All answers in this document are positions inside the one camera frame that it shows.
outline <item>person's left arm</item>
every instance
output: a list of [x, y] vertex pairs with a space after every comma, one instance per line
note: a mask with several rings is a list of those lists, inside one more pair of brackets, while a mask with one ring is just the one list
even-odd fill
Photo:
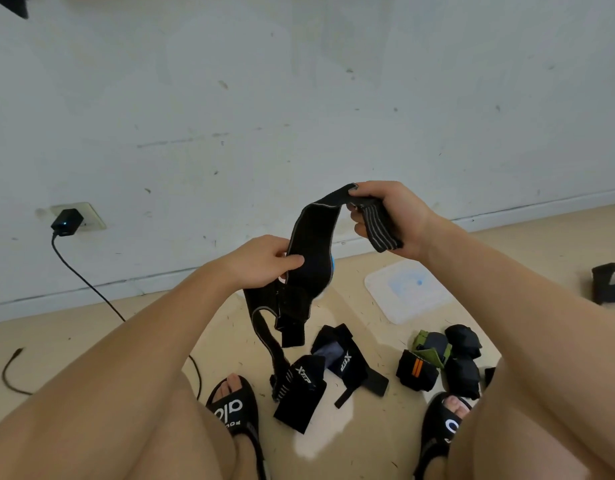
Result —
[[263, 236], [113, 330], [0, 423], [0, 479], [109, 479], [147, 442], [186, 357], [227, 297], [303, 264]]

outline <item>black cable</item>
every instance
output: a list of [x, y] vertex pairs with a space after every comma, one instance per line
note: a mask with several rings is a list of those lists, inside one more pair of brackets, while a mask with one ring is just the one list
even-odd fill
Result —
[[[52, 249], [54, 249], [54, 252], [56, 253], [56, 255], [58, 256], [58, 258], [61, 260], [61, 262], [67, 266], [67, 268], [74, 273], [75, 275], [77, 275], [82, 282], [84, 282], [86, 285], [89, 286], [89, 288], [91, 288], [98, 296], [100, 296], [102, 298], [102, 300], [107, 303], [110, 308], [112, 310], [114, 310], [114, 312], [119, 315], [119, 318], [121, 319], [121, 321], [125, 322], [125, 318], [123, 317], [123, 315], [120, 314], [119, 310], [117, 310], [116, 308], [114, 308], [114, 305], [112, 305], [107, 298], [105, 298], [95, 287], [93, 287], [84, 277], [82, 277], [77, 270], [75, 270], [73, 267], [71, 267], [67, 261], [65, 261], [65, 259], [63, 259], [63, 256], [61, 256], [61, 253], [58, 252], [58, 249], [56, 249], [56, 245], [54, 244], [54, 241], [56, 240], [56, 234], [52, 235]], [[18, 357], [21, 352], [23, 352], [23, 349], [17, 349], [16, 352], [14, 352], [14, 355], [12, 355], [12, 358], [9, 359], [9, 361], [7, 362], [7, 364], [5, 364], [5, 367], [3, 368], [3, 371], [1, 372], [1, 379], [3, 380], [3, 383], [5, 384], [5, 386], [9, 389], [12, 390], [14, 392], [18, 392], [19, 394], [25, 394], [25, 395], [32, 395], [31, 392], [27, 392], [27, 391], [23, 391], [21, 389], [18, 389], [14, 386], [12, 386], [10, 384], [10, 382], [7, 380], [7, 377], [5, 375], [7, 368], [9, 367], [9, 365], [12, 363], [12, 361]], [[194, 357], [192, 357], [191, 355], [188, 355], [188, 358], [191, 360], [192, 365], [194, 366], [194, 370], [196, 370], [196, 376], [199, 378], [199, 390], [196, 393], [196, 400], [198, 401], [200, 399], [200, 387], [202, 385], [202, 381], [200, 379], [200, 370], [199, 370], [199, 366], [196, 363], [196, 361], [194, 360]]]
[[25, 395], [31, 395], [31, 392], [27, 392], [27, 391], [23, 391], [22, 389], [19, 389], [18, 387], [14, 387], [13, 385], [10, 384], [9, 380], [7, 380], [7, 368], [10, 366], [10, 364], [12, 363], [12, 361], [18, 357], [19, 355], [21, 355], [21, 352], [23, 352], [23, 349], [16, 349], [16, 352], [14, 352], [14, 354], [12, 355], [12, 357], [7, 361], [7, 363], [5, 364], [5, 367], [3, 368], [3, 371], [1, 372], [1, 380], [3, 381], [3, 384], [5, 384], [5, 386], [9, 389], [12, 390], [14, 392], [18, 392], [19, 394], [25, 394]]

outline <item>hand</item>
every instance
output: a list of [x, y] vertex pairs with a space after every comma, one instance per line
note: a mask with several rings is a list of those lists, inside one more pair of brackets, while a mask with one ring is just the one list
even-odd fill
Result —
[[286, 256], [289, 240], [262, 235], [216, 260], [236, 289], [260, 288], [290, 269], [303, 266], [303, 256]]
[[[420, 261], [430, 241], [432, 223], [440, 217], [401, 182], [376, 180], [361, 182], [358, 185], [357, 189], [350, 190], [350, 195], [380, 198], [397, 226], [397, 235], [403, 241], [403, 248], [392, 252], [404, 258]], [[348, 205], [348, 209], [352, 211], [352, 220], [357, 223], [354, 226], [356, 233], [367, 237], [363, 215], [352, 205]]]

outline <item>big toe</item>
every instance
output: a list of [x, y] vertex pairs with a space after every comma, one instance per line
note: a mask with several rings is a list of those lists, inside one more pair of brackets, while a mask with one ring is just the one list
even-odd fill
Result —
[[448, 395], [445, 400], [443, 401], [443, 405], [450, 411], [452, 411], [453, 413], [455, 413], [458, 417], [460, 417], [461, 419], [463, 419], [465, 416], [468, 415], [468, 413], [470, 412], [470, 410], [468, 409], [468, 407], [463, 403], [462, 400], [460, 400], [458, 397], [456, 397], [455, 395]]
[[219, 399], [223, 399], [225, 396], [238, 391], [243, 385], [241, 384], [241, 378], [236, 374], [230, 374], [226, 380], [221, 383], [221, 386], [216, 390], [213, 403], [216, 403]]

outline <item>person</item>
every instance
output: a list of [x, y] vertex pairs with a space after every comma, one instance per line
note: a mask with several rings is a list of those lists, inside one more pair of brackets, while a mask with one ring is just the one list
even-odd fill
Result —
[[[472, 411], [443, 400], [461, 427], [445, 436], [449, 451], [425, 450], [436, 453], [424, 452], [417, 476], [615, 478], [615, 315], [489, 248], [398, 182], [351, 194], [383, 199], [404, 243], [394, 252], [430, 269], [502, 354]], [[302, 265], [287, 245], [258, 237], [205, 264], [47, 382], [0, 423], [0, 479], [260, 478], [255, 431], [231, 436], [211, 412], [233, 402], [241, 378], [228, 376], [206, 408], [181, 367], [230, 294]], [[220, 410], [245, 410], [232, 406]]]

